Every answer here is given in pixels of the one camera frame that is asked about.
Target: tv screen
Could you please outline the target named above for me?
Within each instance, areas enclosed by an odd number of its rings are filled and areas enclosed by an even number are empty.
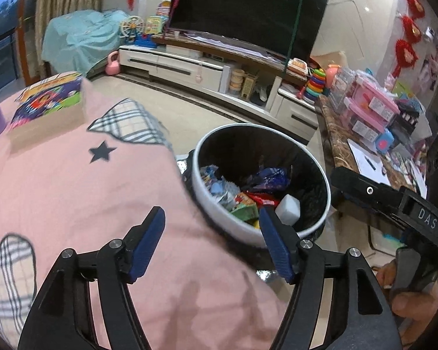
[[[170,26],[239,39],[287,56],[299,1],[180,0]],[[303,0],[292,58],[309,58],[327,2]]]

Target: trash can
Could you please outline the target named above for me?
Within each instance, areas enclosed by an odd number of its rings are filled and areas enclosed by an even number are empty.
[[[261,231],[216,203],[204,185],[200,168],[212,164],[239,187],[244,178],[256,174],[261,167],[286,168],[291,183],[275,195],[283,198],[290,194],[299,199],[300,219],[293,226],[299,237],[312,235],[324,224],[331,204],[328,179],[313,155],[291,137],[261,125],[225,125],[206,134],[193,155],[193,190],[206,214],[235,239],[265,248]]]

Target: wooden door frame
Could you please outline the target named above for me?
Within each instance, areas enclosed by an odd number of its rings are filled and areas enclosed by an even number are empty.
[[[18,41],[18,52],[20,57],[21,72],[23,73],[24,83],[28,87],[34,83],[37,83],[41,77],[37,75],[36,77],[31,77],[29,74],[29,67],[27,65],[26,58],[26,43],[24,41],[24,3],[25,0],[20,0],[18,3],[18,26],[16,27],[16,40]]]

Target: dark floor border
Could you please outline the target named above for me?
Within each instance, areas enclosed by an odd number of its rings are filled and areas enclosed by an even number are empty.
[[[187,102],[189,102],[189,103],[191,103],[193,105],[196,105],[196,106],[199,106],[201,108],[204,108],[207,111],[219,114],[220,116],[228,118],[229,120],[237,122],[238,124],[242,124],[242,123],[245,122],[243,120],[240,120],[237,117],[234,117],[233,115],[229,115],[229,114],[227,114],[227,113],[225,113],[223,111],[220,111],[218,109],[215,109],[215,108],[213,108],[211,106],[208,106],[208,105],[205,105],[205,104],[201,104],[201,102],[189,99],[188,97],[185,97],[185,96],[181,95],[180,93],[175,93],[175,92],[172,92],[172,91],[169,91],[169,90],[165,90],[164,88],[152,85],[150,83],[145,83],[145,82],[143,82],[141,80],[133,79],[133,77],[136,77],[137,79],[139,79],[140,78],[139,76],[135,76],[135,75],[130,75],[130,76],[131,77],[127,77],[127,76],[124,76],[123,74],[115,75],[115,77],[118,78],[118,79],[122,79],[122,80],[125,80],[125,81],[131,81],[132,83],[141,85],[143,87],[150,88],[150,89],[158,91],[158,92],[166,93],[166,94],[168,94],[168,95],[170,95],[172,97],[179,98],[180,100],[187,101]]]
[[[244,121],[244,120],[240,120],[237,117],[234,117],[232,115],[224,113],[223,111],[215,109],[215,108],[213,108],[211,106],[208,106],[208,105],[205,105],[205,104],[201,104],[201,102],[189,99],[188,97],[185,97],[185,96],[183,96],[183,95],[181,95],[179,93],[175,93],[175,92],[172,92],[170,90],[165,90],[164,88],[157,87],[157,86],[152,85],[150,83],[143,82],[142,80],[138,80],[138,79],[141,78],[141,76],[139,76],[139,75],[130,74],[130,73],[127,73],[126,75],[130,76],[130,77],[124,76],[123,74],[118,74],[118,75],[115,75],[114,77],[122,79],[122,80],[125,80],[125,81],[131,81],[132,83],[135,83],[135,84],[138,84],[138,85],[142,85],[142,86],[147,87],[147,88],[151,88],[152,90],[156,90],[156,91],[163,92],[163,93],[166,93],[168,95],[171,95],[173,97],[177,97],[177,98],[179,98],[181,100],[190,102],[191,104],[194,104],[196,106],[204,108],[204,109],[206,109],[208,111],[211,111],[213,113],[219,114],[222,117],[228,118],[228,119],[230,119],[230,120],[232,120],[234,122],[237,122],[239,124],[240,123],[246,123],[246,121]],[[271,122],[268,122],[268,121],[262,119],[261,117],[258,117],[256,115],[254,115],[254,114],[252,114],[252,113],[250,113],[250,112],[240,108],[240,107],[237,107],[237,106],[235,106],[233,104],[230,104],[229,102],[219,100],[219,99],[217,99],[215,97],[212,97],[212,96],[210,96],[210,95],[208,95],[206,93],[203,93],[203,92],[200,92],[200,91],[196,91],[196,90],[192,90],[191,88],[185,87],[185,86],[180,85],[180,84],[176,84],[176,83],[174,83],[172,81],[169,81],[169,80],[158,79],[158,78],[154,78],[154,77],[150,76],[150,80],[151,79],[153,81],[159,81],[160,83],[164,83],[166,85],[172,86],[172,87],[177,88],[179,90],[184,90],[184,91],[186,91],[188,93],[191,93],[192,95],[199,95],[204,100],[212,102],[213,104],[218,104],[218,105],[224,106],[224,107],[226,107],[228,109],[229,108],[233,109],[234,111],[237,111],[237,113],[243,115],[244,117],[250,118],[250,119],[260,123],[261,125],[270,127],[270,128],[275,129],[275,130],[277,130],[277,131],[279,131],[281,133],[284,133],[285,135],[290,136],[292,139],[300,142],[304,146],[308,145],[309,141],[304,139],[304,138],[302,138],[301,136],[298,136],[297,134],[294,134],[291,131],[289,131],[287,129],[284,129],[284,128],[278,126],[278,125],[274,125]]]

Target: bolt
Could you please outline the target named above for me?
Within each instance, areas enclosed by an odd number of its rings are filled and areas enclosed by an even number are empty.
[[[118,249],[121,245],[122,245],[121,239],[113,239],[109,243],[111,249]]]
[[[313,243],[307,239],[303,239],[300,241],[300,246],[304,249],[311,249],[313,247]]]
[[[358,258],[358,257],[360,257],[362,255],[360,250],[356,249],[355,247],[353,247],[352,249],[349,250],[349,254],[352,255],[355,258]]]
[[[62,258],[69,258],[73,255],[73,250],[71,249],[65,249],[62,251]]]

